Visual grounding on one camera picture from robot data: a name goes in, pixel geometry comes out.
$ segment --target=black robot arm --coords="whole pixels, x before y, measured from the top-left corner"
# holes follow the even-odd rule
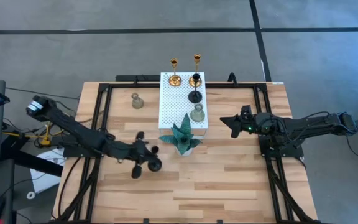
[[[51,121],[66,132],[73,135],[78,144],[97,154],[105,154],[117,159],[126,159],[135,162],[132,177],[138,178],[141,175],[141,164],[148,162],[151,171],[161,169],[161,160],[157,157],[157,150],[150,152],[143,142],[144,133],[139,132],[132,144],[115,141],[116,137],[109,133],[89,129],[73,118],[64,114],[57,108],[53,99],[34,96],[33,101],[26,108],[26,112],[38,121]]]
[[[324,134],[351,136],[358,132],[358,125],[347,113],[327,113],[325,116],[291,119],[270,113],[252,114],[250,106],[243,106],[240,115],[222,117],[221,121],[232,129],[232,138],[238,137],[241,131],[270,136],[270,147],[273,148],[293,142],[301,144],[306,138]]]

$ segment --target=floor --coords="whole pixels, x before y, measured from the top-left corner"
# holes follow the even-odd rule
[[[249,2],[0,0],[0,30],[254,28]],[[358,2],[352,0],[255,2],[262,29],[358,27]],[[358,119],[358,32],[263,32],[262,37],[271,79],[285,82],[294,118],[325,110]],[[209,81],[225,80],[230,72],[240,81],[266,78],[255,33],[241,32],[0,35],[0,79],[13,88],[77,97],[85,81],[170,71],[172,57],[178,70],[193,70],[194,53],[202,54],[200,70]],[[11,102],[5,117],[22,128],[39,126],[24,113],[33,94],[7,90],[6,95]],[[60,100],[76,108],[76,100]],[[358,152],[358,134],[349,139]],[[303,149],[319,219],[358,223],[358,157],[346,139],[308,139]],[[36,154],[31,146],[24,150]],[[18,167],[16,174],[17,181],[29,178],[28,169]],[[15,208],[33,222],[46,222],[57,190],[28,202],[31,189],[15,187]],[[18,223],[27,221],[19,217]]]

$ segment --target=wooden table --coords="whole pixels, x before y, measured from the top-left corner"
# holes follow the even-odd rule
[[[84,84],[77,121],[92,118],[98,85],[98,82]],[[267,87],[272,112],[290,117],[284,85],[267,83]],[[131,106],[133,92],[145,101],[145,106],[139,110]],[[150,145],[160,147],[163,168],[153,173],[144,164],[142,176],[134,180],[131,178],[133,162],[119,164],[116,159],[103,158],[92,222],[139,223],[149,218],[151,223],[216,223],[217,219],[223,219],[224,223],[275,223],[266,165],[260,155],[257,136],[241,133],[233,139],[230,137],[231,130],[219,120],[221,116],[238,114],[243,105],[251,105],[255,113],[252,90],[207,88],[206,92],[209,122],[206,139],[192,155],[180,157],[173,146],[158,140],[159,89],[113,89],[108,131],[118,140],[128,143],[133,142],[138,130],[145,131]],[[74,161],[71,158],[65,163],[59,193]],[[76,165],[68,179],[62,209],[68,206],[78,191],[83,161]],[[305,168],[292,158],[283,158],[283,163],[290,193],[306,214],[317,218]],[[283,199],[279,195],[282,216],[286,218]],[[55,216],[58,196],[53,210]],[[88,193],[83,201],[82,218],[85,217],[87,203]]]

